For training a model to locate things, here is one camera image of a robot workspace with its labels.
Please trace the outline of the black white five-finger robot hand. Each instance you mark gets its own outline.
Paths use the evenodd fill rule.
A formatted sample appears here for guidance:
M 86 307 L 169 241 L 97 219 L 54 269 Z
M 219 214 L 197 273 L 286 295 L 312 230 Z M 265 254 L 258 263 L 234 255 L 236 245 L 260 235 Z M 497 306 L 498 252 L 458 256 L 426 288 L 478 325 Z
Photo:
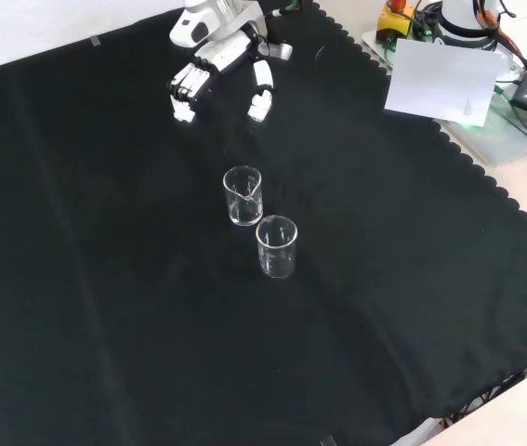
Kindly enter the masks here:
M 275 93 L 268 59 L 289 60 L 293 52 L 292 46 L 272 39 L 268 22 L 302 7 L 301 1 L 293 1 L 265 13 L 258 1 L 185 1 L 169 38 L 175 46 L 195 53 L 169 82 L 174 118 L 191 123 L 195 116 L 193 104 L 210 80 L 249 59 L 257 92 L 247 115 L 256 123 L 264 122 Z

